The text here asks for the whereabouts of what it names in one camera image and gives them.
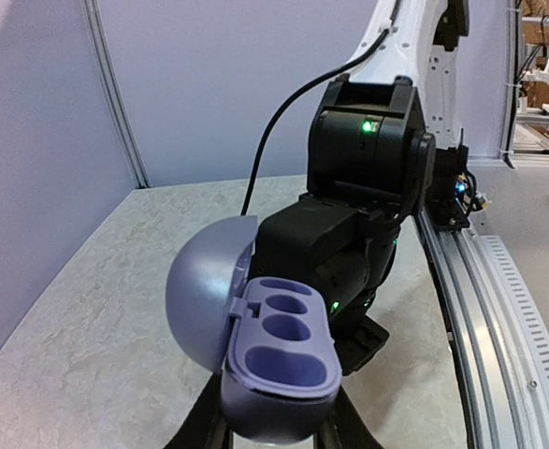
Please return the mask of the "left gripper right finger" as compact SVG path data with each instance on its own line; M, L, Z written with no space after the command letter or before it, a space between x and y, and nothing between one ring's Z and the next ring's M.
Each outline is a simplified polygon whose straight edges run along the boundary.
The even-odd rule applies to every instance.
M368 431L343 387L330 414L318 428L318 449L383 449Z

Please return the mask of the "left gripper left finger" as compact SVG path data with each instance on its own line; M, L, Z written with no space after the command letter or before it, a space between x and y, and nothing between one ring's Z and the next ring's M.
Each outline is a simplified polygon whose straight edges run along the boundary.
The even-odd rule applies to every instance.
M181 427L165 449L222 449L232 447L232 430L221 410L222 376L212 374Z

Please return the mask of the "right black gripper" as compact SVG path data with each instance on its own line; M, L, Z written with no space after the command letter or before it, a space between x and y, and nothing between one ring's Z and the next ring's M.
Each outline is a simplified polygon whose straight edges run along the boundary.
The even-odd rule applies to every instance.
M328 323L343 376L362 369L384 347L389 332L367 316L376 297L367 289L352 300L335 300Z

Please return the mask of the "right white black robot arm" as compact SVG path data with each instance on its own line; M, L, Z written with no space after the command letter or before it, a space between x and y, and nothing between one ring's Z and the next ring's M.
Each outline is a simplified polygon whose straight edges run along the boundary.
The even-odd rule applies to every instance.
M360 370L388 332L368 318L391 271L402 222L458 206L468 150L453 112L465 1L380 1L349 61L318 78L305 192L259 226L250 274L323 297L342 371Z

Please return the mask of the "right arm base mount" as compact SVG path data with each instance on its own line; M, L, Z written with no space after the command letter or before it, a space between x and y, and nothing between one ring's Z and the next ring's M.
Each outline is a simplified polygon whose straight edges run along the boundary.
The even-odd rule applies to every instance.
M463 144L436 152L432 182L426 192L427 216L436 231L467 228L472 213L487 206L475 175L467 167L468 156L469 148Z

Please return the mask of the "purple earbud charging case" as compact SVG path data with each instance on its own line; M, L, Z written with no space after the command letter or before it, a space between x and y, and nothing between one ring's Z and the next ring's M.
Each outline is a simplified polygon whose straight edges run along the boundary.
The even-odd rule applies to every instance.
M179 250L166 317L180 348L221 377L216 397L234 432L264 444L311 437L340 391L325 302L312 287L251 279L254 216L219 220Z

